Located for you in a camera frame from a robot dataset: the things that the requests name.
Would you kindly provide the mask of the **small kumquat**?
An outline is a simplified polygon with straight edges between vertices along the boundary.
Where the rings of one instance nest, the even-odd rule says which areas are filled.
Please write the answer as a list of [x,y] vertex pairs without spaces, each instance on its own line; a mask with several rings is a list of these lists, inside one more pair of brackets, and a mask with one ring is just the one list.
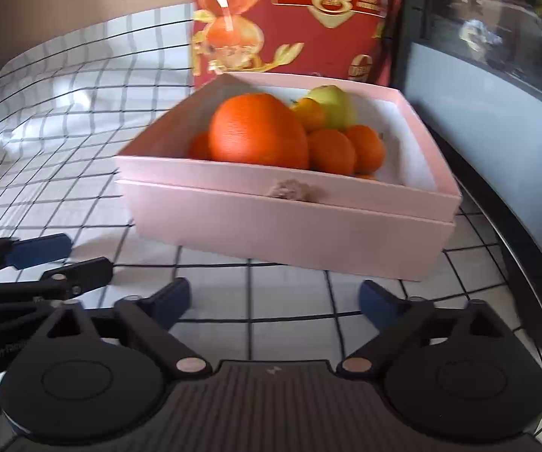
[[315,132],[327,125],[324,107],[309,97],[295,101],[291,105],[291,110],[307,133]]

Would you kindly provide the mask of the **grey appliance with window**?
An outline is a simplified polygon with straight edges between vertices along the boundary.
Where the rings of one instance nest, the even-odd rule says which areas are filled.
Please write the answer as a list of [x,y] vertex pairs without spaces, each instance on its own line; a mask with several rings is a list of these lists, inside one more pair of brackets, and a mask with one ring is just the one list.
[[542,348],[542,0],[403,0],[393,84],[495,230]]

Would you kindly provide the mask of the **mandarin with rough skin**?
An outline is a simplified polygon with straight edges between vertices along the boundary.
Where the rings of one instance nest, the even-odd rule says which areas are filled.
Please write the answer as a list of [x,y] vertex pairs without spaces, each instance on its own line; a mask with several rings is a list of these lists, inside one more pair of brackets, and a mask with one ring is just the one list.
[[210,160],[212,158],[208,131],[198,133],[192,138],[187,155],[190,159],[195,160]]

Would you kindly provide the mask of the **pink gift box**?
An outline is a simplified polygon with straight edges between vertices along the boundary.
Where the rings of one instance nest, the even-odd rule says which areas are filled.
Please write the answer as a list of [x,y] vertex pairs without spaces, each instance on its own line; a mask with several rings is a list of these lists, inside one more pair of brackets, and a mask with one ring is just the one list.
[[399,91],[338,82],[358,118],[386,141],[386,162],[370,180],[188,157],[192,137],[226,99],[266,92],[288,102],[322,84],[320,76],[229,72],[147,127],[116,157],[138,232],[238,258],[423,279],[453,233],[461,194]]

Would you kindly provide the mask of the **green pear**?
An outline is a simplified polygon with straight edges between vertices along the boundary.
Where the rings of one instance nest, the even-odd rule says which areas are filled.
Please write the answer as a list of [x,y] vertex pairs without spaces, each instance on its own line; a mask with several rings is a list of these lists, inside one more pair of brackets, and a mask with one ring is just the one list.
[[326,127],[335,130],[357,125],[357,113],[350,96],[338,86],[326,85],[312,89],[306,98],[318,103],[325,112]]

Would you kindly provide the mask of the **white black grid cloth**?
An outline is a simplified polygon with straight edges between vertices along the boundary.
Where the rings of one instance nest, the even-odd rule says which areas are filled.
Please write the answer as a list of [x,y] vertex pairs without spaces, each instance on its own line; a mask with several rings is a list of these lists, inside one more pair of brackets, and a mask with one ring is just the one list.
[[[78,445],[34,440],[0,414],[0,451],[542,451],[542,348],[514,305],[498,239],[455,227],[423,279],[386,279],[238,258],[142,236],[117,183],[117,154],[195,89],[193,9],[118,18],[39,46],[0,76],[0,238],[66,234],[67,258],[0,270],[1,283],[93,258],[108,285],[83,304],[83,348],[48,370],[76,370]],[[212,365],[167,379],[121,343],[113,304],[187,279],[191,306],[170,333]],[[371,279],[435,304],[385,371],[337,364],[378,331],[359,306]]]

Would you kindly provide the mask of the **red quail egg bag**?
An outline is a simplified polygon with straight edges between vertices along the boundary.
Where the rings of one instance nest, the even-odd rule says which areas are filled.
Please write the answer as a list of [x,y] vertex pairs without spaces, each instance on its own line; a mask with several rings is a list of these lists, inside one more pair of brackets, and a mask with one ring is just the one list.
[[283,72],[386,86],[402,1],[194,0],[194,81]]

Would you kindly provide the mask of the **medium mandarin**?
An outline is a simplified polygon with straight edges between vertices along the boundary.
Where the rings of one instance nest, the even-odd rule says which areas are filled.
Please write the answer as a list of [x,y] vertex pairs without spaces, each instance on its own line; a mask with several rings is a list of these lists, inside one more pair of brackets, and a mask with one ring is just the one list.
[[308,146],[311,170],[342,176],[352,176],[355,173],[356,151],[342,132],[332,128],[320,128],[308,135]]

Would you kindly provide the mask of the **large orange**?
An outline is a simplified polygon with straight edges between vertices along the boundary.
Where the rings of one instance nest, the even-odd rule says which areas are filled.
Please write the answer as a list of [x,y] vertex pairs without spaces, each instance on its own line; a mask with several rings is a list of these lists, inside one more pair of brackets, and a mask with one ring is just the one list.
[[298,117],[267,93],[231,97],[209,125],[212,160],[306,170],[307,134]]

